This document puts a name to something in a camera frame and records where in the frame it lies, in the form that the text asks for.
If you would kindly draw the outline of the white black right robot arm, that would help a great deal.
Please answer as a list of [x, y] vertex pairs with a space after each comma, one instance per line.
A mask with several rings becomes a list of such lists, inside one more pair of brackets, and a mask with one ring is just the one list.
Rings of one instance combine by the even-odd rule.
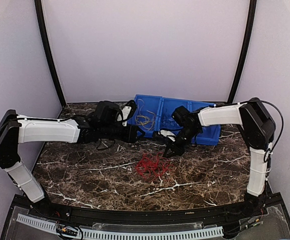
[[180, 106], [172, 113], [172, 118], [180, 126], [178, 134], [171, 129], [162, 128], [160, 136], [168, 139], [163, 156], [165, 158], [181, 156], [185, 147], [204, 127], [214, 125], [239, 125], [250, 152], [249, 180], [244, 202], [240, 205], [240, 213], [245, 217], [260, 211], [265, 204], [266, 185], [271, 171], [271, 155], [279, 137], [275, 137], [276, 124], [266, 105], [272, 103], [257, 97], [250, 100], [222, 106], [214, 104], [189, 112]]

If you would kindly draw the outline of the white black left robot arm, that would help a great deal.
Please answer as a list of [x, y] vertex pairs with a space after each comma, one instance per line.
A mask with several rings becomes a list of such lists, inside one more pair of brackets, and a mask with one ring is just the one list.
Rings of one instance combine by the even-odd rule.
[[98, 102], [88, 115], [63, 119], [29, 117], [10, 109], [0, 122], [0, 168], [32, 203], [36, 203], [37, 212], [44, 218], [51, 218], [55, 206], [46, 200], [43, 187], [25, 166], [18, 145], [30, 142], [89, 144], [103, 139], [133, 144], [145, 135], [139, 126], [128, 123], [136, 109], [134, 100], [123, 107], [106, 100]]

